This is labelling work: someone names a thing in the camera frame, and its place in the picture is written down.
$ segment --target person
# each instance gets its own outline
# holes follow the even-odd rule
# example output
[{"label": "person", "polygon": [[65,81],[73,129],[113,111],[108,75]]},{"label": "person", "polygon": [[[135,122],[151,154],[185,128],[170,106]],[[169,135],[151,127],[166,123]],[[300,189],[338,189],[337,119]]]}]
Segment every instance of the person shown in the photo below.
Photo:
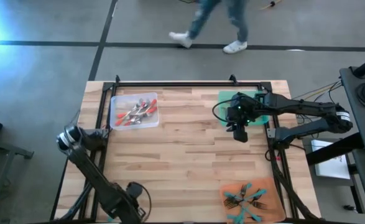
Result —
[{"label": "person", "polygon": [[[170,32],[169,36],[187,49],[192,45],[192,41],[199,35],[211,12],[221,0],[199,0],[200,6],[196,12],[196,18],[192,22],[186,33]],[[244,20],[244,11],[247,0],[224,0],[228,7],[228,17],[231,23],[239,29],[238,39],[224,47],[227,54],[234,54],[247,48],[248,29]]]}]

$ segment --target green mat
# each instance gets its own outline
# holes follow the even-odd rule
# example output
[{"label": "green mat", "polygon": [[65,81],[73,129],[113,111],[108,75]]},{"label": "green mat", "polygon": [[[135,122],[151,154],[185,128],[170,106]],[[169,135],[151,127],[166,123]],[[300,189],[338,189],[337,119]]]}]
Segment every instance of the green mat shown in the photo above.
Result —
[{"label": "green mat", "polygon": [[[239,91],[241,93],[246,94],[247,96],[251,96],[254,97],[254,95],[256,93],[261,93],[261,91]],[[225,101],[225,100],[230,100],[232,98],[233,95],[237,94],[238,91],[220,91],[218,93],[218,102],[221,101]],[[223,103],[221,105],[219,105],[218,107],[218,116],[220,118],[224,118],[226,116],[226,108],[230,106],[230,103]],[[266,122],[269,121],[269,116],[260,116],[259,118],[256,119],[255,122],[250,122],[249,125],[253,126],[253,125],[263,125]],[[226,126],[226,122],[224,121],[220,121],[222,126]]]}]

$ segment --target white sneaker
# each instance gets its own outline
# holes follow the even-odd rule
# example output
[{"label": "white sneaker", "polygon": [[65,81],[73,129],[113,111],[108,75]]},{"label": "white sneaker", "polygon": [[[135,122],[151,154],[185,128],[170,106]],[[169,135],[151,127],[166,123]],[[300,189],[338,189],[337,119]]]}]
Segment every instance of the white sneaker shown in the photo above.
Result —
[{"label": "white sneaker", "polygon": [[174,41],[178,42],[180,45],[186,48],[190,48],[190,46],[192,45],[192,40],[189,38],[188,32],[184,34],[170,32],[169,36],[171,39],[173,39]]},{"label": "white sneaker", "polygon": [[228,46],[224,47],[223,51],[227,54],[235,54],[238,53],[239,51],[245,50],[247,48],[247,42],[240,42],[240,41],[235,41],[231,44],[229,44]]}]

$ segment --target black floor stripe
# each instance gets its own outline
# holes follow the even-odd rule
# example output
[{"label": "black floor stripe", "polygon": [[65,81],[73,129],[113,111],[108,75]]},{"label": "black floor stripe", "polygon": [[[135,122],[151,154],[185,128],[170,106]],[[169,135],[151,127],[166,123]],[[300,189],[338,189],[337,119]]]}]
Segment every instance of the black floor stripe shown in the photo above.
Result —
[{"label": "black floor stripe", "polygon": [[[183,48],[178,44],[108,42],[105,47],[171,49]],[[191,49],[222,49],[224,44],[192,44]],[[365,47],[315,47],[289,45],[249,45],[247,50],[305,50],[324,52],[365,52]]]},{"label": "black floor stripe", "polygon": [[0,45],[96,47],[99,46],[99,42],[0,40]]},{"label": "black floor stripe", "polygon": [[101,61],[103,49],[106,43],[106,38],[108,38],[108,33],[110,30],[110,25],[112,23],[113,18],[113,12],[116,8],[116,3],[118,0],[112,0],[112,3],[110,4],[108,16],[106,18],[105,26],[103,27],[102,36],[101,36],[101,42],[99,43],[99,47],[96,51],[93,66],[91,67],[90,75],[88,77],[88,81],[94,81],[96,77],[96,73],[98,71],[99,63]]}]

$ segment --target concrete floor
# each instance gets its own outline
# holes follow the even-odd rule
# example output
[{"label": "concrete floor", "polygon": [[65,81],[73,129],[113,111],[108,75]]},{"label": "concrete floor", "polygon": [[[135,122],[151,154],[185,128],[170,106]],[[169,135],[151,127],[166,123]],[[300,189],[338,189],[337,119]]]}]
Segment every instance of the concrete floor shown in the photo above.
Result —
[{"label": "concrete floor", "polygon": [[[35,151],[31,161],[17,159],[13,164],[12,194],[0,203],[0,221],[49,219],[65,163],[55,137],[80,107],[98,49],[66,46],[70,43],[26,45],[99,42],[111,1],[0,1],[0,40],[11,41],[0,45],[1,139]],[[116,74],[122,80],[225,80],[233,73],[240,80],[287,80],[296,96],[335,82],[340,68],[365,61],[365,0],[285,0],[274,9],[258,10],[266,4],[252,0],[247,8],[249,44],[265,45],[267,50],[225,55],[220,49],[105,47],[95,80],[114,80]],[[195,10],[196,4],[178,0],[119,0],[106,40],[170,43],[168,32],[184,31]],[[197,43],[227,44],[235,39],[225,11],[224,5],[214,11]],[[364,52],[272,50],[278,45],[358,47]],[[333,92],[333,99],[350,110],[342,88]],[[341,209],[353,204],[349,187],[313,178],[322,217],[365,223],[365,215]]]}]

